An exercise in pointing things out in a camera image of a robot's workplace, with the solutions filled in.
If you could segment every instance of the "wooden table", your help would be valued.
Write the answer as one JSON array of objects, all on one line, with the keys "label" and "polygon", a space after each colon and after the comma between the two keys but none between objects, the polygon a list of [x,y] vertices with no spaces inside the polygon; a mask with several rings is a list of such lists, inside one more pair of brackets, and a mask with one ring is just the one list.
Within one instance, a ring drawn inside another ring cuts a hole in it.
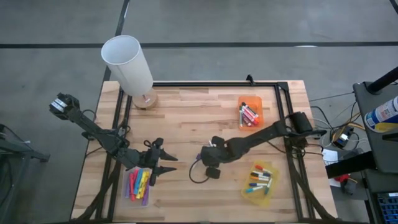
[{"label": "wooden table", "polygon": [[[304,82],[288,81],[288,83],[294,111],[303,111],[311,118]],[[238,129],[236,108],[239,96],[256,95],[262,98],[264,127],[279,120],[273,88],[156,87],[155,89],[159,95],[159,102],[154,109],[140,111],[132,107],[130,110],[131,131],[127,138],[132,143],[130,148],[140,151],[146,150],[142,144],[144,140],[164,138],[165,150],[177,157],[178,162],[161,161],[160,165],[176,167],[177,170],[163,174],[157,179],[156,185],[150,189],[147,208],[131,208],[129,203],[123,201],[125,199],[121,196],[120,180],[113,219],[115,222],[297,221],[286,155],[266,143],[252,148],[238,161],[221,164],[221,177],[218,180],[210,179],[204,184],[194,184],[188,178],[188,170],[195,156],[200,152],[202,145],[208,144],[212,136],[229,139],[250,134]],[[104,82],[96,120],[102,128],[111,128],[118,90],[117,82]],[[278,138],[271,142],[285,150],[283,139]],[[88,152],[98,146],[97,142],[90,143]],[[320,152],[320,149],[312,146],[308,147],[307,151]],[[86,158],[72,218],[82,214],[98,193],[105,157],[105,151],[100,150]],[[254,160],[271,162],[280,172],[278,187],[267,208],[251,204],[243,199],[240,193]],[[335,203],[322,157],[307,154],[304,160],[312,192],[326,210],[336,217]],[[198,163],[193,178],[204,179],[204,173],[205,167]],[[300,198],[305,215],[307,209],[302,192]],[[104,215],[108,210],[107,206],[105,203]]]}]

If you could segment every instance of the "concrete floor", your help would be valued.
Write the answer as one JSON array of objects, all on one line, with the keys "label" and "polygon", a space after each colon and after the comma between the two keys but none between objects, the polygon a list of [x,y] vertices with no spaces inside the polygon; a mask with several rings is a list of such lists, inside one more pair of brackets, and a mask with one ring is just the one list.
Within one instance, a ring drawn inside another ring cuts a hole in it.
[{"label": "concrete floor", "polygon": [[[103,43],[123,0],[0,0],[0,44]],[[398,41],[388,0],[132,0],[123,34],[141,42]],[[352,91],[397,66],[398,47],[144,49],[155,80],[305,80],[310,99]],[[13,214],[16,223],[69,218],[87,141],[48,111],[58,92],[95,110],[104,75],[100,49],[0,49],[0,123],[42,151]],[[332,119],[348,95],[312,104]],[[322,118],[317,111],[315,117]],[[334,120],[344,122],[349,110]],[[339,217],[366,221],[363,202],[333,190]]]}]

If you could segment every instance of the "tray of markers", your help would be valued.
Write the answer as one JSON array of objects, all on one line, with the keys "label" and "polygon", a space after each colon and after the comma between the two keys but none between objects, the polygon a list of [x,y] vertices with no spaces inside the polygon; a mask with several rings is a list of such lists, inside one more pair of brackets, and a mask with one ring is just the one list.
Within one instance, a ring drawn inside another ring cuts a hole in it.
[{"label": "tray of markers", "polygon": [[279,179],[279,171],[272,167],[270,162],[255,161],[244,183],[242,196],[259,205],[269,205],[274,189]]},{"label": "tray of markers", "polygon": [[143,208],[148,206],[150,173],[150,169],[139,167],[124,171],[120,200],[123,207]]},{"label": "tray of markers", "polygon": [[240,130],[257,131],[264,125],[262,100],[259,96],[240,96],[238,98]]}]

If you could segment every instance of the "white cylinder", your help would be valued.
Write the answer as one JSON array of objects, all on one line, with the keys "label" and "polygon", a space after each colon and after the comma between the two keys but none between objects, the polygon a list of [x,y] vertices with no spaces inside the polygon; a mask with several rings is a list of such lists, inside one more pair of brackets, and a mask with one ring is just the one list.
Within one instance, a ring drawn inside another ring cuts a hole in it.
[{"label": "white cylinder", "polygon": [[154,79],[137,39],[113,37],[102,46],[101,56],[128,95],[144,95],[152,88]]}]

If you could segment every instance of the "lamp base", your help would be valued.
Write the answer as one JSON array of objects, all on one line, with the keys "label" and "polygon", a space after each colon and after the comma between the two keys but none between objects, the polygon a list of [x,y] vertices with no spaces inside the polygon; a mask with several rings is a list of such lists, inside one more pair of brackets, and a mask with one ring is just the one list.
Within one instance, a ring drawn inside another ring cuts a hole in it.
[{"label": "lamp base", "polygon": [[133,96],[132,103],[140,110],[149,110],[157,103],[157,93],[151,88],[145,95]]}]

